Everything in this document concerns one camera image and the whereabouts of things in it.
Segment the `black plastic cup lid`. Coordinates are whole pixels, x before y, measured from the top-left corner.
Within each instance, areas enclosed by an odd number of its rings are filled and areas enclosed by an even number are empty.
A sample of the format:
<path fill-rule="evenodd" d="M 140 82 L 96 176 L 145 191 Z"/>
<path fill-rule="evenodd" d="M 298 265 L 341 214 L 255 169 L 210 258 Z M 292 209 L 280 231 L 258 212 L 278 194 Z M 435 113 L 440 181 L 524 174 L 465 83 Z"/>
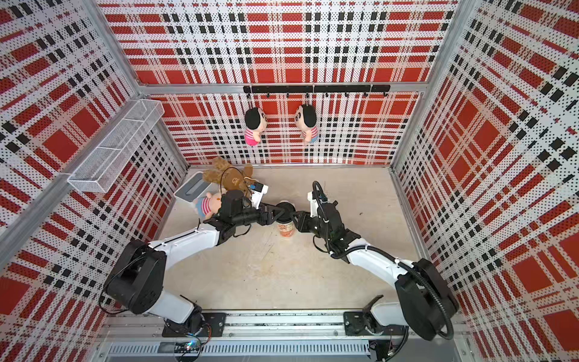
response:
<path fill-rule="evenodd" d="M 296 212 L 296 208 L 292 203 L 280 202 L 276 207 L 283 210 L 283 213 L 277 218 L 277 223 L 289 224 L 293 222 L 293 215 Z"/>

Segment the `printed paper milk tea cup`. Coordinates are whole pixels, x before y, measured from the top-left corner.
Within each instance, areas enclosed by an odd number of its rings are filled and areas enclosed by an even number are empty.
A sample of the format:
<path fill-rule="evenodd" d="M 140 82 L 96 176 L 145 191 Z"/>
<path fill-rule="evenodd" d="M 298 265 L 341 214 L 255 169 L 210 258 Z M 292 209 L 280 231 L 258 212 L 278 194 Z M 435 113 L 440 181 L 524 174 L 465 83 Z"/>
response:
<path fill-rule="evenodd" d="M 292 220 L 290 221 L 278 221 L 277 227 L 280 232 L 280 236 L 284 238 L 291 238 L 295 233 L 295 226 Z"/>

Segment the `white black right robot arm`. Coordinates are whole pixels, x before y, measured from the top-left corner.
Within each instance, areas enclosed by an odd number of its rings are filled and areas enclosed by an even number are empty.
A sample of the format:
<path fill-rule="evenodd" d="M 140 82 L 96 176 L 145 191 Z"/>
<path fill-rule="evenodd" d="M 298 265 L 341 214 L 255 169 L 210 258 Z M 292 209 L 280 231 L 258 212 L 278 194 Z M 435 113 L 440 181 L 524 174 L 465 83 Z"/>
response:
<path fill-rule="evenodd" d="M 322 203 L 290 217 L 297 231 L 323 239 L 322 251 L 330 257 L 362 268 L 395 289 L 397 303 L 377 296 L 363 308 L 363 329 L 379 335 L 391 325 L 400 325 L 427 341 L 437 336 L 451 340 L 452 317 L 459 305 L 434 264 L 424 258 L 401 259 L 373 246 L 345 228 L 336 206 L 336 202 Z"/>

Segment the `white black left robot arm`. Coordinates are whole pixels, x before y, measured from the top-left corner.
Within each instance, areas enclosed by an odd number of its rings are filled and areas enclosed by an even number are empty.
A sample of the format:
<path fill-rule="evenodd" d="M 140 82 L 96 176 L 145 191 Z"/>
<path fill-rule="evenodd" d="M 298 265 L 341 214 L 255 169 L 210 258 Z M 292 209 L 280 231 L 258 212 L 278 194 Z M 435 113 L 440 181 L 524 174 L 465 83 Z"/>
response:
<path fill-rule="evenodd" d="M 234 238 L 239 226 L 269 226 L 289 221 L 295 211 L 287 202 L 254 206 L 242 191 L 220 195 L 207 219 L 173 238 L 146 244 L 131 241 L 123 250 L 104 286 L 104 294 L 119 303 L 123 312 L 163 318 L 178 336 L 197 336 L 207 326 L 202 308 L 164 288 L 164 276 L 178 262 Z"/>

